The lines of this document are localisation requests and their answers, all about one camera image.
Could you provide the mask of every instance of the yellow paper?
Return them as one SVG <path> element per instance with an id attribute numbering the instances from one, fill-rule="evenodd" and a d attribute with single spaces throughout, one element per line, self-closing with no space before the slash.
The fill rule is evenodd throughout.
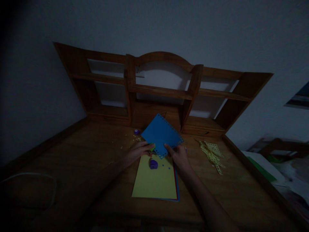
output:
<path id="1" fill-rule="evenodd" d="M 158 162 L 158 169 L 150 169 L 148 155 L 141 157 L 132 197 L 177 199 L 172 158 L 152 155 L 152 159 Z"/>

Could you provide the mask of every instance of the white wall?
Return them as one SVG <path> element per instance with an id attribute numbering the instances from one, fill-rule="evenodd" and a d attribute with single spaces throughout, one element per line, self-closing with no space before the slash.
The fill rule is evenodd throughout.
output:
<path id="1" fill-rule="evenodd" d="M 15 20 L 1 72 L 2 163 L 85 116 L 52 41 L 275 75 L 228 132 L 245 150 L 261 137 L 309 140 L 309 111 L 283 105 L 306 84 L 308 2 L 40 1 Z"/>

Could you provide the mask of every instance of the blue paper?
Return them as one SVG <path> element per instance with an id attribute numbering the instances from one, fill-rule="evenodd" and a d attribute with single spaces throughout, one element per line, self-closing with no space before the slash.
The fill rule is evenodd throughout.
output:
<path id="1" fill-rule="evenodd" d="M 148 143 L 155 143 L 154 151 L 160 159 L 163 159 L 168 154 L 164 147 L 165 143 L 170 145 L 171 148 L 175 148 L 184 142 L 180 134 L 160 114 L 157 114 L 144 130 L 142 137 Z"/>

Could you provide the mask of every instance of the arched top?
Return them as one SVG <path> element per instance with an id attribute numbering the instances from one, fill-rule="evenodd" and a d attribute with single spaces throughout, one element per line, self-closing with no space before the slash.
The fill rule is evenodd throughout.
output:
<path id="1" fill-rule="evenodd" d="M 182 67 L 185 71 L 191 72 L 194 65 L 190 64 L 181 56 L 169 52 L 151 52 L 135 58 L 135 65 L 139 66 L 150 62 L 164 61 Z"/>

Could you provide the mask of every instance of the person's left hand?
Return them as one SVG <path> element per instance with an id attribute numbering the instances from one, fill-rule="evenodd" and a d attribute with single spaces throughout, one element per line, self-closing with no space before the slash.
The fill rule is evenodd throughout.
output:
<path id="1" fill-rule="evenodd" d="M 154 147 L 155 147 L 155 144 L 148 144 L 146 141 L 139 142 L 130 149 L 128 156 L 130 156 L 133 159 L 137 159 L 141 157 L 142 155 L 151 156 L 151 152 L 149 152 L 149 150 Z"/>

